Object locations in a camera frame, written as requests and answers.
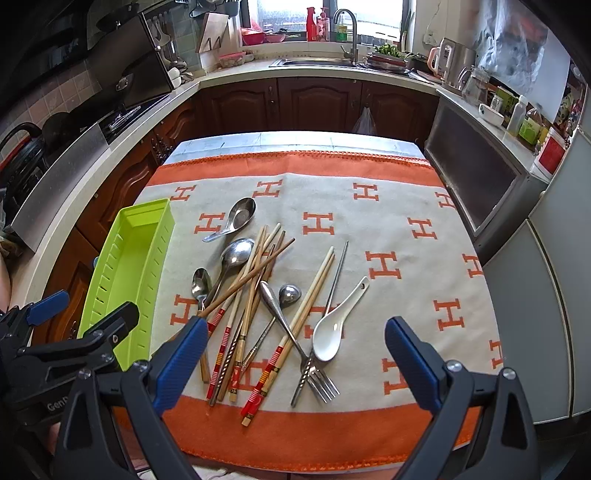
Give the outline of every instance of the white countertop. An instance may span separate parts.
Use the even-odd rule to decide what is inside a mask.
[[[27,251],[20,259],[18,266],[11,272],[12,297],[11,306],[23,306],[42,298],[49,275],[56,262],[66,238],[72,231],[83,209],[86,207],[99,186],[106,180],[117,164],[127,153],[146,136],[161,120],[176,107],[193,96],[202,88],[246,80],[257,80],[275,77],[314,76],[338,77],[352,80],[395,85],[431,95],[446,95],[441,87],[407,77],[396,76],[366,69],[328,66],[290,66],[273,67],[269,65],[276,59],[257,60],[231,69],[217,70],[198,77],[190,83],[181,85],[171,92],[162,102],[155,105],[131,124],[110,146],[109,149],[86,172],[84,177],[70,193],[56,217],[47,229],[37,252]],[[469,113],[478,118],[477,113]]]

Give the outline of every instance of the wooden cabinet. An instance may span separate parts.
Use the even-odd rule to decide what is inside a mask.
[[[202,119],[201,112],[196,112],[194,101],[189,99],[167,115],[154,128],[154,134],[157,140],[164,141],[174,150],[181,142],[206,136]]]
[[[278,79],[281,130],[351,132],[359,118],[361,83],[324,77]]]
[[[209,87],[198,94],[209,135],[278,130],[277,80]]]
[[[152,133],[146,135],[121,160],[78,218],[76,226],[98,251],[119,210],[133,205],[158,168],[159,161],[151,146],[154,140]]]
[[[68,308],[33,330],[33,344],[76,338],[86,293],[92,278],[92,262],[99,255],[74,227],[64,243],[47,282],[43,297],[59,290],[70,295]]]
[[[364,82],[362,106],[369,107],[376,135],[418,145],[423,150],[429,136],[439,98],[394,85]]]

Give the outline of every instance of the fork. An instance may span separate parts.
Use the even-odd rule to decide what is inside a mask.
[[[324,373],[322,368],[317,364],[313,356],[308,358],[306,352],[301,347],[299,342],[297,341],[296,337],[294,336],[293,332],[290,329],[290,326],[279,307],[279,301],[275,294],[271,290],[269,284],[265,281],[261,281],[259,283],[259,290],[261,292],[261,298],[267,305],[267,308],[271,311],[273,315],[279,320],[279,323],[284,328],[285,332],[291,339],[292,343],[295,345],[296,350],[301,356],[301,364],[300,364],[300,372],[304,372],[305,369],[308,368],[308,363],[310,363],[310,372],[307,376],[307,382],[314,395],[319,400],[323,401],[324,403],[328,403],[329,401],[336,398],[337,395],[340,395],[339,390],[336,388],[333,381]]]

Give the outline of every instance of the tablecloth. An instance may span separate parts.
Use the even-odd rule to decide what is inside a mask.
[[[207,385],[196,369],[177,407],[164,416],[173,436],[187,453],[279,471],[348,471],[403,461],[430,415],[417,407],[384,345],[387,319],[403,316],[444,359],[458,359],[480,372],[502,367],[486,281],[448,192],[419,155],[258,152],[160,167],[138,199],[170,198],[176,222],[155,306],[151,352],[196,313],[193,272],[206,267],[215,278],[226,245],[201,240],[223,226],[231,206],[247,196],[255,199],[256,214],[235,238],[254,238],[262,225],[272,228],[277,222],[286,238],[296,238],[273,271],[275,291],[289,282],[305,292],[329,247],[340,255],[346,240],[349,249],[334,303],[363,276],[371,279],[346,321],[337,356],[325,369],[341,395],[324,405],[306,387],[297,408],[291,408],[300,365],[293,349],[261,411],[248,428],[241,425],[240,410],[283,336],[277,325],[243,377],[235,405],[226,396],[223,404],[209,407]],[[332,274],[299,337],[307,351]],[[288,319],[296,309],[286,310]],[[261,306],[248,348],[269,318]],[[212,370],[224,324],[208,344]],[[475,421],[471,411],[460,443],[469,440]]]

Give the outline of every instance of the glass jar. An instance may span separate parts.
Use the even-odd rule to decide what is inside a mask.
[[[488,82],[491,79],[491,74],[480,67],[472,67],[471,69],[464,69],[460,74],[460,81],[462,77],[470,74],[470,78],[466,82],[466,86],[462,90],[462,97],[470,105],[479,106],[481,103],[486,103],[486,93],[488,91]]]

